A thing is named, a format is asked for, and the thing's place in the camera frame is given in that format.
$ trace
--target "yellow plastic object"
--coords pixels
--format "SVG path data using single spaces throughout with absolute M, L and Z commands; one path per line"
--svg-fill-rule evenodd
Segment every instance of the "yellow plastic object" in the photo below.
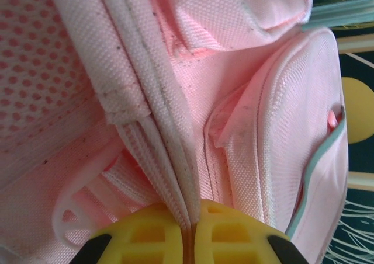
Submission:
M 202 201 L 195 236 L 195 264 L 281 264 L 267 237 L 288 237 L 235 209 Z
M 139 210 L 98 231 L 109 234 L 98 264 L 182 264 L 181 229 L 164 204 Z
M 268 237 L 285 241 L 285 234 L 222 204 L 202 200 L 201 205 L 195 264 L 282 264 Z M 278 247 L 286 257 L 293 253 Z M 183 264 L 181 229 L 166 206 L 156 204 L 98 231 L 71 263 Z

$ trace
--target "pink pocket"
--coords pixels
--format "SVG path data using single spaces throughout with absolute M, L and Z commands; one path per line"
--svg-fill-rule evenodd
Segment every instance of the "pink pocket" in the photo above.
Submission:
M 329 133 L 329 111 L 339 113 L 343 103 L 329 30 L 301 33 L 280 48 L 206 126 L 207 165 L 220 202 L 285 231 L 307 163 Z
M 322 261 L 336 229 L 347 191 L 347 170 L 344 117 L 309 161 L 303 177 L 301 203 L 286 231 L 309 263 Z
M 193 52 L 201 48 L 238 50 L 272 43 L 295 24 L 307 21 L 312 3 L 312 0 L 158 1 L 160 9 L 156 13 L 171 12 L 168 24 L 176 25 L 175 34 L 180 34 L 182 43 Z

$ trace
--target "pink backpack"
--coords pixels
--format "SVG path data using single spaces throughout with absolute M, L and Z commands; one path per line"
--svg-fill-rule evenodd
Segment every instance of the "pink backpack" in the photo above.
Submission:
M 0 259 L 68 263 L 160 200 L 189 240 L 207 198 L 321 262 L 348 144 L 312 0 L 1 2 Z

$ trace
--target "stitching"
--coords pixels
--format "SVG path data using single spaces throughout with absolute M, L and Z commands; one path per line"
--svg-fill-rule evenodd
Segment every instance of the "stitching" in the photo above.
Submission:
M 141 125 L 140 125 L 139 122 L 137 122 L 137 124 L 132 124 L 132 125 L 134 125 L 135 127 L 139 125 L 139 126 L 141 127 Z M 138 155 L 139 155 L 139 152 L 138 152 L 138 145 L 135 143 L 135 140 L 133 139 L 133 137 L 134 137 L 133 130 L 129 127 L 129 124 L 121 125 L 120 127 L 122 127 L 122 129 L 123 129 L 123 131 L 124 131 L 124 133 L 125 133 L 125 136 L 127 136 L 127 139 L 130 141 L 130 142 L 129 142 L 130 145 L 132 145 L 131 147 L 132 147 L 132 150 L 134 151 L 134 154 L 132 154 L 132 155 L 134 156 L 134 159 L 135 159 L 135 160 L 137 161 L 137 163 L 140 165 L 141 162 L 140 162 L 140 160 L 137 158 Z M 143 174 L 145 174 L 145 176 L 147 177 L 147 179 L 148 179 L 148 180 L 150 181 L 150 183 L 152 184 L 153 188 L 156 190 L 155 185 L 152 183 L 152 181 L 151 181 L 151 179 L 148 177 L 148 175 L 144 172 L 143 167 L 142 167 L 142 166 L 140 166 L 140 167 L 142 168 Z M 164 178 L 164 175 L 163 175 L 162 173 L 160 173 L 160 179 L 162 180 L 162 185 L 167 185 L 167 183 L 166 183 L 166 181 L 165 181 L 165 178 Z M 172 193 L 171 193 L 170 189 L 169 189 L 168 187 L 166 187 L 165 190 L 166 190 L 166 192 L 167 192 L 167 193 L 165 193 L 165 194 L 168 195 L 170 202 L 173 203 L 175 206 L 178 206 L 178 203 L 177 203 L 176 200 L 173 199 L 173 197 L 172 197 Z M 186 221 L 185 221 L 185 219 L 184 219 L 182 213 L 179 212 L 178 215 L 179 215 L 179 217 L 180 217 L 180 219 L 181 219 L 183 225 L 184 225 L 184 226 L 187 226 Z
M 323 30 L 316 30 L 314 33 L 312 33 L 310 36 L 308 36 L 307 38 L 307 41 L 302 41 L 302 45 L 300 46 L 300 47 L 298 47 L 297 49 L 291 49 L 291 51 L 289 51 L 289 53 L 292 55 L 291 57 L 288 57 L 287 59 L 286 59 L 286 62 L 288 63 L 296 54 L 298 54 L 298 53 L 300 53 L 302 50 L 304 50 L 309 44 L 310 44 L 310 42 L 311 42 L 311 40 L 313 39 L 313 38 L 315 38 L 315 37 L 317 37 L 319 34 L 323 34 L 325 32 L 325 30 L 323 29 Z M 282 50 L 282 53 L 284 53 L 285 51 L 287 51 L 287 49 L 290 47 L 290 45 L 292 45 L 292 44 L 288 44 L 288 46 L 286 46 L 286 48 L 284 49 L 284 50 Z M 285 69 L 285 66 L 283 66 L 280 70 L 279 70 L 279 68 L 277 68 L 276 69 L 276 72 L 277 72 L 277 75 L 278 76 L 280 76 L 281 75 L 281 73 L 283 73 L 284 72 L 284 69 Z M 273 66 L 271 66 L 270 67 L 270 69 L 268 69 L 267 71 L 266 71 L 266 76 L 268 76 L 269 74 L 273 74 L 273 72 L 274 72 L 274 68 L 273 68 Z M 278 78 L 277 77 L 277 80 L 276 80 L 276 84 L 275 84 L 275 87 L 279 87 L 279 84 L 280 84 L 280 82 L 281 82 L 281 78 Z M 258 148 L 257 148 L 257 145 L 258 145 L 258 134 L 259 134 L 259 131 L 258 131 L 258 129 L 259 129 L 259 123 L 258 123 L 258 121 L 259 121 L 259 115 L 260 115 L 260 105 L 261 105 L 261 100 L 262 100 L 262 97 L 263 97 L 263 94 L 264 94 L 264 90 L 265 90 L 265 87 L 266 87 L 266 84 L 267 84 L 267 82 L 266 82 L 266 79 L 264 80 L 264 81 L 262 81 L 262 85 L 261 85 L 261 91 L 260 91 L 260 93 L 259 93 L 259 101 L 258 101 L 258 103 L 257 103 L 257 115 L 256 115 L 256 121 L 255 121 L 255 125 L 256 125 L 256 141 L 257 141 L 257 143 L 256 143 L 256 155 L 257 155 L 257 158 L 259 158 L 259 151 L 258 151 Z M 272 109 L 271 110 L 271 115 L 273 116 L 273 113 L 274 113 L 274 109 Z
M 210 153 L 210 159 L 212 160 L 213 162 L 213 172 L 214 172 L 214 182 L 216 183 L 216 192 L 217 192 L 217 195 L 218 195 L 218 200 L 219 202 L 223 202 L 221 201 L 221 194 L 220 192 L 218 191 L 218 181 L 217 181 L 217 171 L 216 171 L 216 164 L 215 164 L 215 161 L 213 160 L 213 154 Z
M 121 92 L 121 90 L 126 90 L 126 89 L 130 89 L 131 87 L 133 87 L 134 85 L 138 85 L 138 81 L 134 81 L 130 84 L 127 84 L 127 85 L 124 85 L 124 86 L 120 86 L 118 87 L 117 89 L 112 89 L 112 90 L 109 90 L 107 92 L 102 92 L 102 93 L 97 93 L 98 96 L 103 96 L 104 98 L 107 97 L 108 94 L 111 94 L 111 93 L 118 93 L 118 92 Z
M 209 132 L 207 132 L 207 136 L 206 137 L 204 136 L 204 154 L 205 154 L 205 158 L 207 157 L 207 152 L 208 152 L 208 149 L 209 149 L 209 148 L 207 148 L 208 145 L 209 145 Z M 217 178 L 216 178 L 216 172 L 215 172 L 216 166 L 214 164 L 213 155 L 212 155 L 211 152 L 209 152 L 208 156 L 210 156 L 210 160 L 212 161 L 212 164 L 213 164 L 213 170 L 210 170 L 208 161 L 206 161 L 207 171 L 208 171 L 209 180 L 210 180 L 210 191 L 212 191 L 212 196 L 214 198 L 215 195 L 214 195 L 213 186 L 212 186 L 212 175 L 211 175 L 211 173 L 214 173 L 214 181 L 216 183 L 216 188 L 218 188 L 218 186 L 217 186 L 218 183 L 217 183 Z M 217 191 L 217 195 L 218 195 L 219 201 L 221 201 L 220 200 L 219 191 Z
M 94 94 L 93 94 L 93 90 L 89 90 L 89 92 L 87 92 L 87 93 L 85 94 L 85 96 L 80 100 L 79 104 L 78 104 L 76 107 L 74 107 L 73 109 L 71 109 L 71 110 L 67 110 L 66 112 L 62 113 L 61 115 L 59 115 L 59 116 L 57 117 L 57 119 L 50 120 L 50 121 L 47 123 L 47 125 L 45 125 L 45 126 L 39 128 L 37 132 L 28 134 L 27 136 L 25 136 L 25 137 L 27 137 L 26 140 L 24 140 L 24 141 L 19 141 L 19 142 L 16 143 L 16 145 L 13 146 L 12 148 L 7 149 L 7 150 L 1 150 L 0 153 L 2 153 L 2 154 L 8 154 L 8 153 L 10 153 L 10 152 L 16 150 L 17 148 L 19 148 L 21 145 L 26 144 L 26 143 L 27 143 L 28 141 L 30 141 L 34 136 L 39 135 L 39 134 L 42 133 L 44 130 L 47 130 L 49 127 L 52 127 L 53 125 L 55 125 L 56 123 L 58 123 L 58 122 L 59 122 L 60 120 L 62 120 L 66 115 L 68 115 L 68 114 L 70 114 L 70 113 L 76 111 L 76 110 L 77 110 L 78 108 L 80 108 L 80 107 L 81 107 L 81 106 L 82 106 L 82 105 L 83 105 L 87 100 L 89 100 L 91 97 L 93 97 L 93 95 L 94 95 Z
M 140 108 L 141 106 L 144 106 L 143 108 L 145 109 L 148 109 L 149 110 L 149 107 L 148 107 L 148 103 L 146 101 L 143 101 L 141 103 L 139 103 L 138 105 L 135 105 L 134 108 L 132 109 L 120 109 L 120 110 L 117 110 L 117 111 L 105 111 L 107 114 L 118 114 L 120 112 L 135 112 L 138 108 Z

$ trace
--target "yellow circle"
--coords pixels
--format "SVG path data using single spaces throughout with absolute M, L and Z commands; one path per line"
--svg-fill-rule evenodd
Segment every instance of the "yellow circle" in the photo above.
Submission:
M 374 92 L 360 80 L 343 77 L 348 142 L 358 143 L 374 134 Z

